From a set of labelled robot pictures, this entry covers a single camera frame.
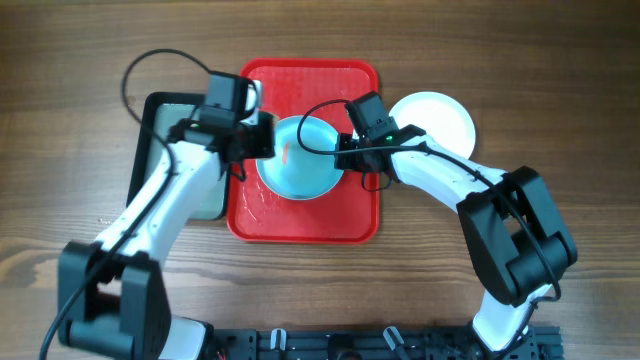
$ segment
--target light blue plate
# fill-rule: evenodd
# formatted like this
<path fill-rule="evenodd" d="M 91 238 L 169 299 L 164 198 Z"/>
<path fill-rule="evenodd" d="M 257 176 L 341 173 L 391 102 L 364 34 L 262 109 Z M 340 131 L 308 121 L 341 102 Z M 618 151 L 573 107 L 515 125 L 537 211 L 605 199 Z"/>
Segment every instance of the light blue plate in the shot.
<path fill-rule="evenodd" d="M 280 120 L 275 127 L 275 152 L 271 159 L 256 161 L 258 175 L 274 193 L 290 200 L 309 200 L 331 190 L 344 173 L 333 167 L 334 157 L 312 154 L 298 144 L 302 116 Z M 317 150 L 335 150 L 338 132 L 326 122 L 309 116 L 302 126 L 304 144 Z"/>

